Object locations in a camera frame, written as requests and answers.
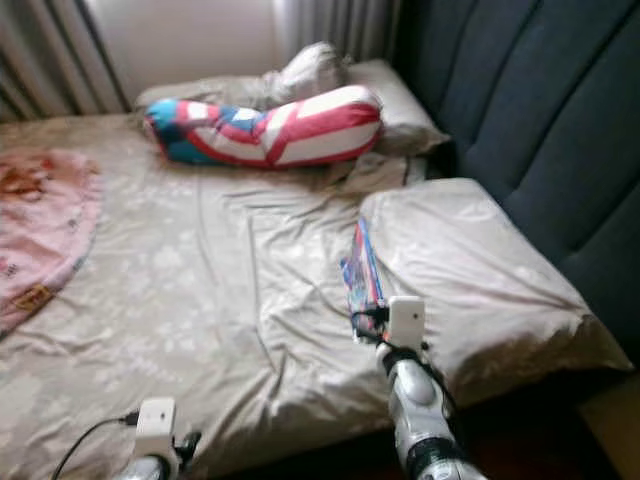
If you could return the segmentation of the colourful comic book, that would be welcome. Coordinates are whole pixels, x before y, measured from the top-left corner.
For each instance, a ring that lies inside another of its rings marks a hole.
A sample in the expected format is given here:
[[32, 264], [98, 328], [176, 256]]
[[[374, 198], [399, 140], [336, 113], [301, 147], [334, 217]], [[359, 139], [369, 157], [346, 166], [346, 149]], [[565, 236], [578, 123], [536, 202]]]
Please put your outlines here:
[[355, 306], [364, 303], [387, 302], [380, 283], [378, 256], [370, 239], [365, 218], [357, 220], [351, 250], [340, 260], [340, 273], [347, 288], [349, 324], [355, 334]]

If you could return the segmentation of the large beige pillow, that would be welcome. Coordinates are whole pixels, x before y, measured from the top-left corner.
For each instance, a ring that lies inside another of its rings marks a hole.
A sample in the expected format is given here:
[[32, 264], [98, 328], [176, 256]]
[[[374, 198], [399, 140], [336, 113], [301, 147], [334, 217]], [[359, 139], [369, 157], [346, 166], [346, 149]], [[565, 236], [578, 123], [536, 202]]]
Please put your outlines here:
[[431, 364], [462, 404], [556, 372], [632, 369], [581, 294], [475, 180], [366, 197], [381, 287], [425, 303]]

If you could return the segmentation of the beige patterned bed sheet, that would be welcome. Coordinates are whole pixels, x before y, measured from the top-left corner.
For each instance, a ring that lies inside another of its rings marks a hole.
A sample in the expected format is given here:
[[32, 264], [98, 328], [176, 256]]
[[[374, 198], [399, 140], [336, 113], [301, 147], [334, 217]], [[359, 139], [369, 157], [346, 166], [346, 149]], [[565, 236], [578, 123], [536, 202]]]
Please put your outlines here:
[[76, 275], [0, 344], [3, 480], [99, 480], [131, 434], [79, 435], [150, 397], [204, 439], [219, 475], [387, 428], [387, 379], [349, 328], [340, 260], [360, 205], [415, 186], [404, 163], [259, 172], [161, 159], [131, 116], [3, 125], [4, 148], [99, 164], [104, 195]]

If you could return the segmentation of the red white blue bolster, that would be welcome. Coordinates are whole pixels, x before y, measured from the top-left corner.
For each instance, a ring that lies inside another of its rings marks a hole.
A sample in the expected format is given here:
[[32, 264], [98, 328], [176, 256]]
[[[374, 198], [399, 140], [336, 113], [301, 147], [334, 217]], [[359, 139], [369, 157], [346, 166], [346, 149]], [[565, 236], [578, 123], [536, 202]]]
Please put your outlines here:
[[174, 163], [278, 170], [356, 159], [383, 120], [379, 97], [352, 84], [269, 111], [165, 99], [147, 106], [143, 125]]

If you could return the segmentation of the pink printed blanket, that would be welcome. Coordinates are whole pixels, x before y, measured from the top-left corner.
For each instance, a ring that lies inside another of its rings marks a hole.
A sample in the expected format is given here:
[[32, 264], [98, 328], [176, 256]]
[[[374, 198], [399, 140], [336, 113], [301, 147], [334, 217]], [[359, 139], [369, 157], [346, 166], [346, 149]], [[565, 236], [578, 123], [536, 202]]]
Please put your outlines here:
[[64, 148], [0, 154], [0, 329], [12, 334], [76, 275], [102, 211], [99, 164]]

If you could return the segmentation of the dark padded headboard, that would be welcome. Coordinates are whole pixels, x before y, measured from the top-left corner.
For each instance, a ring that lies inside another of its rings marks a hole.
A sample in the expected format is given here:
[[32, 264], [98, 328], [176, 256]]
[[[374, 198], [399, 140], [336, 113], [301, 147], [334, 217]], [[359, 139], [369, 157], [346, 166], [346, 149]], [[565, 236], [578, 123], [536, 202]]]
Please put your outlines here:
[[393, 64], [640, 364], [640, 0], [403, 0]]

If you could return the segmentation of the crumpled beige pillow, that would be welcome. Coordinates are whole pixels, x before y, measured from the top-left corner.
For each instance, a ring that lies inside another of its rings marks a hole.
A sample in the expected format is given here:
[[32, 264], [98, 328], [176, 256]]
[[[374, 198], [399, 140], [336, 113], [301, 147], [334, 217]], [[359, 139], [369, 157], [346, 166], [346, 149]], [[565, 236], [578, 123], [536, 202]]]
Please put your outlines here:
[[329, 42], [302, 47], [279, 72], [270, 74], [271, 100], [288, 104], [337, 90], [348, 81], [349, 64]]

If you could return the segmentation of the grey pleated curtain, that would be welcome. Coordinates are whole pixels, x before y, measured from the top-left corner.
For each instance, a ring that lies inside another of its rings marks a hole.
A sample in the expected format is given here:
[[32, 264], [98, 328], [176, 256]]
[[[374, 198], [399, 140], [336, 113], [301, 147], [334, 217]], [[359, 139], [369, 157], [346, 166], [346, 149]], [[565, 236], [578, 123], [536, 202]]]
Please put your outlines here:
[[271, 0], [276, 55], [289, 61], [316, 42], [328, 42], [356, 61], [390, 61], [403, 0]]
[[4, 122], [131, 109], [92, 1], [0, 0]]

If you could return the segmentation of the bright window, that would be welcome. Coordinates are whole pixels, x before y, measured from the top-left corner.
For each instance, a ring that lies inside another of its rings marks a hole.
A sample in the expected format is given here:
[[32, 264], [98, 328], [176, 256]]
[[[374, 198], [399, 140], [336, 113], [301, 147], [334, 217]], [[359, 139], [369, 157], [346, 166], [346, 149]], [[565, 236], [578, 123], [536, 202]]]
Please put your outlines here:
[[157, 84], [283, 67], [273, 0], [84, 0], [125, 101]]

